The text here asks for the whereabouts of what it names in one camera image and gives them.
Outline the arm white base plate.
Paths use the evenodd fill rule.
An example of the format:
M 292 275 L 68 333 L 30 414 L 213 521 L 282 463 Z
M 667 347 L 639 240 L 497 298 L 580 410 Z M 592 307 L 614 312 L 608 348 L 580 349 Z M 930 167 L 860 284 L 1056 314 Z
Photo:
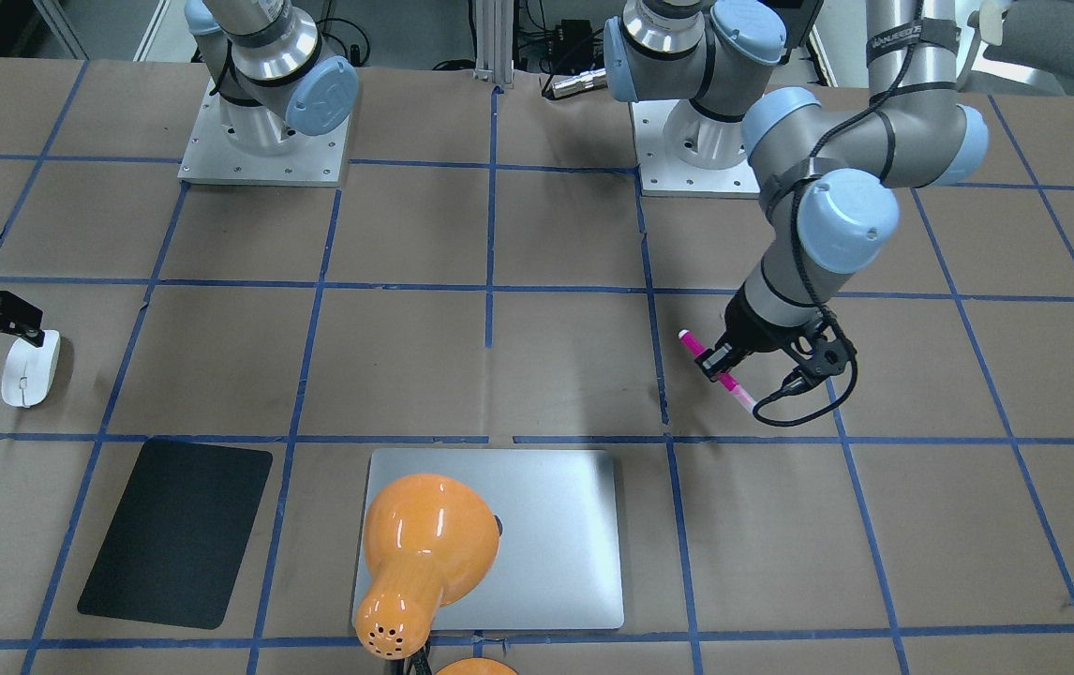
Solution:
M 633 102 L 630 112 L 644 195 L 758 197 L 740 123 L 708 118 L 687 99 Z
M 178 179 L 222 187 L 339 188 L 352 116 L 320 137 L 300 134 L 266 107 L 237 106 L 204 86 Z

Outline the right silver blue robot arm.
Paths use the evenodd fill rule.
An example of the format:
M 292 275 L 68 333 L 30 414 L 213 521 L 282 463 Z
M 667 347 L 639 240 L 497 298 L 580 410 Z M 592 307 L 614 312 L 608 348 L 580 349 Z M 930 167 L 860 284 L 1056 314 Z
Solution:
M 499 91 L 460 85 L 453 74 L 371 71 L 369 82 L 339 52 L 321 43 L 319 27 L 286 1 L 253 31 L 232 33 L 203 1 L 188 5 L 202 17 L 198 33 L 204 60 L 221 80 L 204 100 L 212 112 L 267 113 L 281 132 L 284 170 L 291 150 L 321 150 L 324 170 L 338 163 L 331 134 L 352 128 L 352 148 L 382 149 L 388 138 L 461 146 L 471 141 L 471 123 L 483 132 L 481 150 L 496 140 L 487 103 Z M 630 288 L 632 278 L 591 282 L 589 274 L 619 261 L 604 245 L 638 215 L 621 203 L 623 179 L 639 178 L 632 168 L 493 166 L 488 159 L 442 163 L 413 157 L 358 157 L 342 189 L 333 191 L 335 216 L 321 243 L 330 265 L 315 277 L 275 281 L 260 263 L 305 260 L 291 236 L 321 226 L 306 201 L 310 188 L 273 187 L 241 176 L 233 185 L 195 185 L 188 198 L 188 230 L 172 249 L 180 270 L 156 274 L 164 288 L 140 315 L 151 317 L 146 363 L 168 384 L 213 379 L 231 389 L 253 390 L 262 373 L 284 375 L 286 360 L 305 357 L 308 338 L 276 329 L 278 319 L 297 319 L 303 295 L 319 291 L 323 302 L 379 293 L 426 293 L 435 305 L 452 296 L 498 290 L 495 235 L 504 235 L 504 263 L 516 265 L 534 253 L 534 272 L 507 288 L 536 293 L 604 293 Z

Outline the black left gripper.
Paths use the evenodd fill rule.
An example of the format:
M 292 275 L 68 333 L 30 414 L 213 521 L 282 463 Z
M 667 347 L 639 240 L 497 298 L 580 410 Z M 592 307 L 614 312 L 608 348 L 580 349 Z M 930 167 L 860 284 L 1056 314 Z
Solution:
M 726 305 L 723 321 L 723 343 L 714 349 L 705 349 L 698 357 L 700 371 L 713 382 L 728 375 L 730 368 L 738 367 L 751 355 L 785 350 L 801 335 L 797 326 L 769 324 L 756 315 L 748 302 L 744 286 Z

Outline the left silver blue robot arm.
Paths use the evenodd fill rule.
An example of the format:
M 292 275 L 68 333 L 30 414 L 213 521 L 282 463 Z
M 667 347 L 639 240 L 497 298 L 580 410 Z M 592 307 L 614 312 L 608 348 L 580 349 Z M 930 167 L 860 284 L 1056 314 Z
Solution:
M 814 338 L 821 305 L 892 236 L 897 188 L 949 185 L 981 166 L 990 133 L 958 101 L 960 26 L 950 1 L 872 1 L 858 112 L 804 88 L 768 90 L 788 27 L 760 1 L 628 1 L 603 29 L 608 86 L 623 102 L 678 101 L 711 131 L 741 132 L 771 247 L 696 359 L 708 377 Z

